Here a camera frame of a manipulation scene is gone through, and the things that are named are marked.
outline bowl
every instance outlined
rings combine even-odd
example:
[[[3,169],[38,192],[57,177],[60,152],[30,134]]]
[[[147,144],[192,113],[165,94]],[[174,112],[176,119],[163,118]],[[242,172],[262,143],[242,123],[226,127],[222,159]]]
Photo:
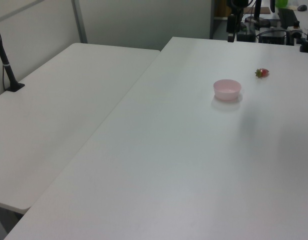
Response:
[[[222,79],[214,83],[215,97],[223,101],[236,99],[242,89],[238,81],[231,79]]]

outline desk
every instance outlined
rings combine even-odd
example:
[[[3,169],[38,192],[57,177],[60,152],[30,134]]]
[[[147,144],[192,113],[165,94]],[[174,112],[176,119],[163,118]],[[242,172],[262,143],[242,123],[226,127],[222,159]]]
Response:
[[[6,239],[308,240],[308,54],[172,38]]]
[[[76,43],[0,95],[0,207],[25,213],[158,54]]]

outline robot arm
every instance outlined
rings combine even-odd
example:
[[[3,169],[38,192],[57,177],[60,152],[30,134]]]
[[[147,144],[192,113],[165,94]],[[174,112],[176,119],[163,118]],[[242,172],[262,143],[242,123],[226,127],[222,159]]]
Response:
[[[227,18],[227,41],[233,43],[236,33],[240,31],[243,11],[249,5],[249,0],[226,0],[226,5],[231,8],[231,14]]]

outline strawberry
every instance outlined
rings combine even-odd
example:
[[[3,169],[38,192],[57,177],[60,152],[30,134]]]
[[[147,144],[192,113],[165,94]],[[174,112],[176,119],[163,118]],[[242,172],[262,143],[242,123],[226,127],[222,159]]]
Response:
[[[255,74],[258,78],[267,77],[267,75],[269,75],[269,70],[265,68],[260,68],[256,70]]]

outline white wall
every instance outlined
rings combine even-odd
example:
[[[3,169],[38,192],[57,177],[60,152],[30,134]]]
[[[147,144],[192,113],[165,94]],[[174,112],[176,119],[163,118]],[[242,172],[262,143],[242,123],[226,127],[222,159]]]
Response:
[[[31,6],[2,20],[0,33],[17,81],[72,43],[80,42],[71,0],[44,0]],[[2,92],[0,59],[0,94]]]
[[[162,48],[173,37],[210,37],[212,0],[77,0],[90,44]]]

